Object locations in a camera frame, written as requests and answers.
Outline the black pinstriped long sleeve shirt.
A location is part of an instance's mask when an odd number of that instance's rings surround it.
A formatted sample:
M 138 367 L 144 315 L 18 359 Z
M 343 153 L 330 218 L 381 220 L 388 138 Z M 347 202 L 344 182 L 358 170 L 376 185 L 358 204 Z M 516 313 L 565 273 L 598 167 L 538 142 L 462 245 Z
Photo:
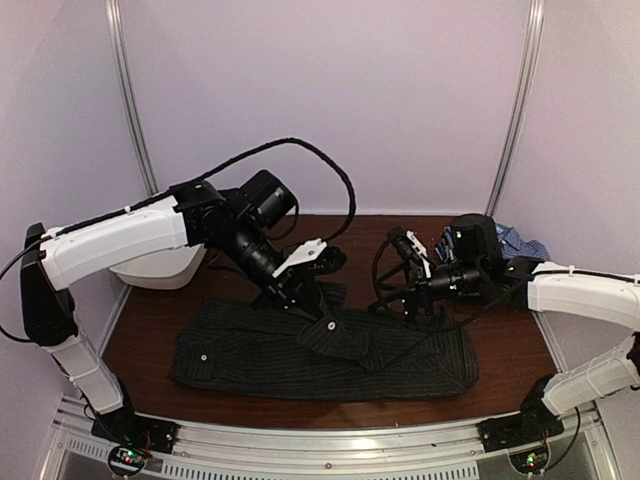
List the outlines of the black pinstriped long sleeve shirt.
M 359 402 L 459 396 L 479 378 L 468 333 L 446 317 L 429 334 L 345 307 L 322 283 L 317 322 L 209 297 L 176 339 L 170 379 L 193 388 L 288 400 Z

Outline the blue checked shirt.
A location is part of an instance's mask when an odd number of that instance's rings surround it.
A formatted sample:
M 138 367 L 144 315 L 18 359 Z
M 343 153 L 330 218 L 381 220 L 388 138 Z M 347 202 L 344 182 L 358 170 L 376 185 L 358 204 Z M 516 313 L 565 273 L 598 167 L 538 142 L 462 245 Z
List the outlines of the blue checked shirt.
M 549 253 L 541 242 L 537 240 L 524 241 L 514 227 L 497 224 L 496 233 L 502 256 L 505 259 L 529 257 L 543 262 L 549 260 Z M 434 249 L 441 262 L 448 262 L 454 259 L 453 235 L 450 227 L 444 229 L 441 240 L 435 245 Z

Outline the white plastic basin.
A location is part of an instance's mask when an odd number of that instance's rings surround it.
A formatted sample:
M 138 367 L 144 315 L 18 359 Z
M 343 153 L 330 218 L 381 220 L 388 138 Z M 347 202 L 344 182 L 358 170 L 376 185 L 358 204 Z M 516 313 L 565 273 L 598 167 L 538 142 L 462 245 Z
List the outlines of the white plastic basin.
M 178 290 L 188 285 L 201 265 L 202 246 L 147 254 L 109 268 L 125 284 L 149 290 Z

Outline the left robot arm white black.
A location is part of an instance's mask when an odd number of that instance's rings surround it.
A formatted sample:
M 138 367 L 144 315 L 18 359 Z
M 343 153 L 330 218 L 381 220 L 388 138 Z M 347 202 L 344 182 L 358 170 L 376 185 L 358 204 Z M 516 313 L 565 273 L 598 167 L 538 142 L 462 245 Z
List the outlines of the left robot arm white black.
M 313 271 L 326 242 L 311 240 L 284 256 L 264 234 L 295 205 L 291 191 L 261 170 L 226 195 L 196 181 L 77 230 L 34 224 L 20 268 L 25 333 L 105 415 L 106 429 L 121 443 L 133 444 L 143 436 L 143 421 L 130 411 L 123 388 L 76 323 L 70 286 L 148 254 L 204 246 L 222 251 L 260 288 L 256 304 L 319 320 L 325 309 Z

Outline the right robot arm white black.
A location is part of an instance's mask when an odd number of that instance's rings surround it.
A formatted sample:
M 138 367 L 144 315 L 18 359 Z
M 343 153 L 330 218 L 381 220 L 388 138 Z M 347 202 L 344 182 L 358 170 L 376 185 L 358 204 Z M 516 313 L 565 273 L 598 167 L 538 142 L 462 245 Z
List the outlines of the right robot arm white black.
M 408 229 L 391 229 L 371 267 L 372 313 L 396 317 L 442 333 L 437 302 L 478 296 L 489 307 L 560 312 L 623 326 L 631 334 L 609 351 L 564 373 L 538 380 L 523 400 L 512 430 L 535 440 L 551 418 L 597 398 L 639 387 L 639 278 L 562 266 L 516 255 L 506 258 L 492 217 L 453 218 L 443 237 L 440 261 Z

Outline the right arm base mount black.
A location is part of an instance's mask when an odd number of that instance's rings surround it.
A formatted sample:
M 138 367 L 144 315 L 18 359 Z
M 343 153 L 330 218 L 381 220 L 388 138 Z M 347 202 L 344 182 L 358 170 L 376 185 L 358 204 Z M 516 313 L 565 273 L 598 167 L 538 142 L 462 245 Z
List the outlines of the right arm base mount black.
M 486 453 L 541 443 L 565 431 L 559 417 L 539 399 L 526 399 L 518 413 L 486 419 L 477 429 Z

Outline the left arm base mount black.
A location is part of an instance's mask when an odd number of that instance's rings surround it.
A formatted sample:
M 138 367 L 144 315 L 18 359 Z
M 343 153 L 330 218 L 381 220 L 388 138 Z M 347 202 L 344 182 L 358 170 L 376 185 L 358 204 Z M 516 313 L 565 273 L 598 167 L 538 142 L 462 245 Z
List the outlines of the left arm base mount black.
M 107 414 L 98 413 L 86 396 L 83 399 L 93 413 L 93 436 L 146 453 L 173 452 L 178 425 L 173 421 L 137 414 L 127 392 L 124 393 L 123 406 Z

